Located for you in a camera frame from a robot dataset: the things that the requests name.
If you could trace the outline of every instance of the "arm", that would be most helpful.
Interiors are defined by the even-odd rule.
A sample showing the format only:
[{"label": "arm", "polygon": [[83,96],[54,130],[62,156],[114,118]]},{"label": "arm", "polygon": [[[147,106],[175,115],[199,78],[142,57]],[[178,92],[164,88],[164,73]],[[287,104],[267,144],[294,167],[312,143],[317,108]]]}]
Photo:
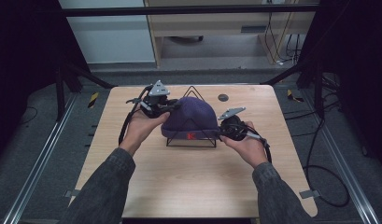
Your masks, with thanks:
[{"label": "arm", "polygon": [[261,223],[313,223],[298,197],[284,182],[272,163],[258,165],[252,173],[258,190]]},{"label": "arm", "polygon": [[[246,125],[254,128],[252,122]],[[239,142],[225,136],[221,138],[254,168],[252,178],[258,190],[261,223],[313,223],[295,193],[267,161],[260,141],[249,136]]]},{"label": "arm", "polygon": [[165,113],[149,119],[142,111],[134,113],[119,147],[92,174],[60,223],[120,223],[135,169],[133,155],[168,117],[169,113]]}]

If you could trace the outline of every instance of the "hand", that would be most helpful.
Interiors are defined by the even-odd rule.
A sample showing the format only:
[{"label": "hand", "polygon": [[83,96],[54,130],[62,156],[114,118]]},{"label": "hand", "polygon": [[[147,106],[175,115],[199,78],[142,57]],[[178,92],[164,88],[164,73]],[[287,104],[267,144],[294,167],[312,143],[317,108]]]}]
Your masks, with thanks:
[{"label": "hand", "polygon": [[[254,128],[251,121],[247,121],[246,125]],[[266,154],[264,152],[263,144],[259,140],[246,136],[241,141],[234,141],[228,137],[222,136],[222,141],[226,146],[233,148],[238,152],[248,164],[250,164],[254,169],[261,163],[267,162]]]},{"label": "hand", "polygon": [[119,147],[128,151],[131,156],[135,154],[141,143],[149,136],[149,134],[160,124],[164,123],[170,116],[169,112],[160,115],[156,119],[148,118],[144,112],[138,110],[132,116],[127,127],[126,135]]}]

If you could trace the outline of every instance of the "gray sleeve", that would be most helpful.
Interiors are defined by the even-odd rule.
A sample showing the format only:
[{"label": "gray sleeve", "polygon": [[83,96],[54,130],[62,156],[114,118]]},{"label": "gray sleeve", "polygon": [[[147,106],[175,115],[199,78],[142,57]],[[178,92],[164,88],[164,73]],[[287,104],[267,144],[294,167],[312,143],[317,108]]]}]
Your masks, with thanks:
[{"label": "gray sleeve", "polygon": [[115,149],[83,186],[60,223],[120,223],[134,169],[132,156]]},{"label": "gray sleeve", "polygon": [[313,223],[290,186],[284,182],[272,163],[257,166],[252,173],[258,190],[261,223]]}]

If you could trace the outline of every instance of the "aluminum rail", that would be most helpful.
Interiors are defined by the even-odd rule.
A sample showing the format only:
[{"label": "aluminum rail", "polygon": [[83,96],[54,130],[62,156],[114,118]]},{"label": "aluminum rail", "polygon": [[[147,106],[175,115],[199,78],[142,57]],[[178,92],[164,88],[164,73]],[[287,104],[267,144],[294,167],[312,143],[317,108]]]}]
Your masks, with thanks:
[{"label": "aluminum rail", "polygon": [[319,4],[286,5],[243,5],[243,6],[187,6],[187,7],[109,7],[109,8],[65,8],[60,10],[38,10],[36,14],[65,17],[136,16],[166,14],[215,14],[257,12],[309,12],[318,11]]},{"label": "aluminum rail", "polygon": [[31,195],[34,192],[36,184],[40,176],[42,175],[46,164],[48,163],[51,152],[56,146],[57,140],[59,139],[62,130],[68,121],[69,115],[74,107],[74,102],[77,99],[76,93],[71,93],[68,102],[66,104],[66,110],[61,120],[57,121],[53,127],[53,130],[50,133],[50,136],[45,143],[41,153],[39,154],[38,159],[35,162],[33,170],[28,175],[27,180],[25,181],[22,189],[16,198],[15,202],[10,207],[10,210],[7,212],[4,218],[4,224],[15,224],[18,223],[22,212],[24,211],[25,206],[31,198]]}]

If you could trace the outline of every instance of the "white wall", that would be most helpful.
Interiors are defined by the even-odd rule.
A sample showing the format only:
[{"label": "white wall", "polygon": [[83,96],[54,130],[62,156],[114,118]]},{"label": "white wall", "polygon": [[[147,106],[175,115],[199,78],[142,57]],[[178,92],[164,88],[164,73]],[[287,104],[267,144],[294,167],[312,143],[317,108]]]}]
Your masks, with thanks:
[{"label": "white wall", "polygon": [[[143,7],[142,0],[59,0],[62,8]],[[154,63],[146,16],[77,17],[68,21],[87,63]]]}]

